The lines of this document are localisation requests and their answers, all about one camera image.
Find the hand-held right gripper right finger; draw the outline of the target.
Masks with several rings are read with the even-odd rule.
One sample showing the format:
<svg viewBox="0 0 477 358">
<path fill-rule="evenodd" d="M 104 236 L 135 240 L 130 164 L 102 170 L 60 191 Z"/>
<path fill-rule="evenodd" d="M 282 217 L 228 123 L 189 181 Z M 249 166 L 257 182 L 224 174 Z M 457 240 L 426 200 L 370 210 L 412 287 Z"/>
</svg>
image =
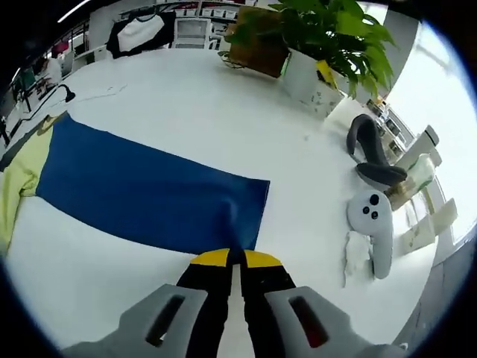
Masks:
<svg viewBox="0 0 477 358">
<path fill-rule="evenodd" d="M 270 254 L 246 250 L 240 266 L 244 318 L 256 357 L 405 357 L 373 344 L 350 317 L 308 286 L 296 286 Z"/>
</svg>

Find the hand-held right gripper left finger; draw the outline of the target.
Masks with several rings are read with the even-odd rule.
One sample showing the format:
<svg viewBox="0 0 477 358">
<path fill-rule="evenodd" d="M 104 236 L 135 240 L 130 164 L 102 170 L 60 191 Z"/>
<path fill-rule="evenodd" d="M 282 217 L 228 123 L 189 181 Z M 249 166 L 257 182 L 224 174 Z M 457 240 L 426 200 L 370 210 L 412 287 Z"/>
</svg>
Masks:
<svg viewBox="0 0 477 358">
<path fill-rule="evenodd" d="M 116 330 L 80 342 L 64 357 L 216 357 L 228 316 L 229 249 L 198 255 L 176 284 L 164 284 L 123 312 Z"/>
</svg>

